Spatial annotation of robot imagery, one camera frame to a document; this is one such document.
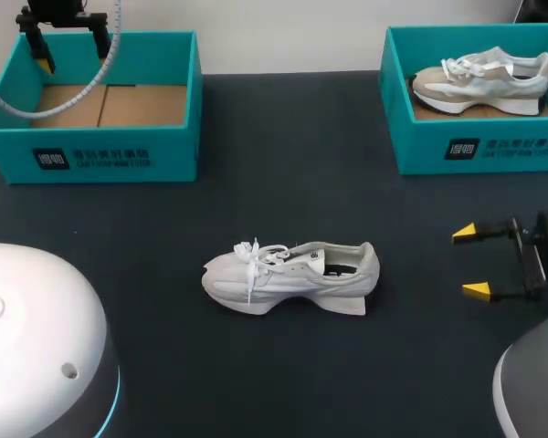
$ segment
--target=white wall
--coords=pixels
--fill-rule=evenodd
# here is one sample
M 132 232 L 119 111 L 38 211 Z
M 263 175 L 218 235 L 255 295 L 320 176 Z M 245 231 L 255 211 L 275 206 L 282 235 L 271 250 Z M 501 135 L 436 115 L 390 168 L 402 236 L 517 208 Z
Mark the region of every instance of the white wall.
M 112 13 L 112 0 L 90 0 Z M 205 73 L 378 68 L 388 26 L 512 21 L 520 0 L 123 0 L 126 29 L 194 29 Z M 0 0 L 0 71 L 25 0 Z

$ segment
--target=white cable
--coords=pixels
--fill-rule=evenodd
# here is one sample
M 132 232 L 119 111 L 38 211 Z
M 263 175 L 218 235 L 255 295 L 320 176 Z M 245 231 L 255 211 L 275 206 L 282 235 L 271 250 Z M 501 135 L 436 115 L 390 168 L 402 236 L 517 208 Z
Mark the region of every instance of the white cable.
M 54 116 L 56 114 L 59 114 L 60 112 L 63 112 L 64 110 L 68 110 L 69 108 L 76 105 L 80 100 L 85 98 L 88 94 L 90 94 L 93 89 L 100 84 L 106 74 L 108 73 L 108 70 L 111 67 L 111 63 L 116 58 L 116 55 L 118 54 L 118 48 L 120 47 L 120 34 L 121 34 L 121 0 L 114 0 L 114 6 L 115 6 L 115 22 L 112 30 L 113 37 L 111 39 L 111 46 L 110 46 L 110 53 L 108 53 L 108 57 L 106 57 L 106 60 L 104 61 L 103 65 L 101 66 L 100 71 L 95 76 L 95 78 L 89 83 L 89 85 L 83 89 L 76 97 L 68 101 L 67 103 L 64 103 L 63 105 L 60 105 L 54 109 L 50 109 L 48 111 L 43 112 L 25 112 L 21 111 L 19 109 L 16 109 L 10 105 L 8 105 L 6 102 L 4 102 L 0 98 L 0 107 L 5 109 L 11 114 L 14 114 L 17 117 L 23 118 L 23 119 L 45 119 L 47 117 Z

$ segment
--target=shoe sole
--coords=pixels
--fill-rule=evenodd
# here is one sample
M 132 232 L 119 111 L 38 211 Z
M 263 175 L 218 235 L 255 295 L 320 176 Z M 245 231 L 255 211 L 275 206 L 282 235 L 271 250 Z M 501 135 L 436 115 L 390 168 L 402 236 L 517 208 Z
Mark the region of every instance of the shoe sole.
M 226 301 L 222 298 L 216 297 L 207 289 L 205 292 L 214 299 L 217 303 L 221 304 L 226 308 L 231 308 L 237 312 L 247 313 L 249 315 L 265 315 L 270 312 L 275 306 L 280 304 L 285 299 L 272 300 L 268 303 L 239 303 L 236 301 Z M 341 298 L 341 297 L 309 297 L 305 298 L 312 301 L 314 304 L 319 306 L 324 310 L 330 312 L 342 313 L 344 315 L 355 315 L 355 316 L 364 316 L 365 315 L 365 297 L 357 298 Z
M 414 94 L 429 107 L 441 112 L 445 112 L 447 114 L 460 114 L 467 108 L 470 108 L 474 105 L 483 104 L 489 105 L 491 107 L 497 108 L 500 111 L 510 114 L 518 114 L 521 116 L 537 116 L 540 114 L 541 110 L 545 106 L 545 96 L 541 97 L 540 99 L 490 98 L 471 100 L 468 102 L 445 102 L 443 100 L 437 100 L 422 96 L 416 91 L 414 92 Z

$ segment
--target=open box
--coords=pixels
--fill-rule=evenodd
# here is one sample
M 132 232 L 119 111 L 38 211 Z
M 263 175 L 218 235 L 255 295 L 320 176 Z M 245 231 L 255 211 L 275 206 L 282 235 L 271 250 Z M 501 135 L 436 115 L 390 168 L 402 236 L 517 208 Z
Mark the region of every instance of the open box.
M 400 173 L 548 171 L 548 109 L 537 117 L 483 109 L 485 117 L 476 110 L 427 118 L 410 97 L 406 80 L 423 68 L 496 46 L 537 57 L 548 52 L 548 24 L 388 29 L 380 89 Z
M 91 33 L 45 39 L 54 75 L 21 35 L 0 78 L 19 110 L 64 103 L 100 69 Z M 34 122 L 0 108 L 0 172 L 9 183 L 194 181 L 202 93 L 195 32 L 122 32 L 108 76 L 77 107 Z

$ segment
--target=white shoelace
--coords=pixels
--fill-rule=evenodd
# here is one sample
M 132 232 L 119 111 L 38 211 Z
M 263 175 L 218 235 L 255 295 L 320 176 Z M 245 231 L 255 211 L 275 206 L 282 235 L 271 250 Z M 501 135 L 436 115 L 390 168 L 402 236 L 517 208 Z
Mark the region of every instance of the white shoelace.
M 443 59 L 440 63 L 442 64 L 442 69 L 445 70 L 445 75 L 448 80 L 452 80 L 451 75 L 455 75 L 456 77 L 465 76 L 466 78 L 471 76 L 485 76 L 483 66 L 474 64 L 466 59 L 463 59 L 462 57 L 457 60 Z
M 284 245 L 271 245 L 260 248 L 258 239 L 254 244 L 242 242 L 234 246 L 237 258 L 248 264 L 248 306 L 251 303 L 252 291 L 256 285 L 256 278 L 268 272 L 281 272 L 280 266 L 290 255 Z

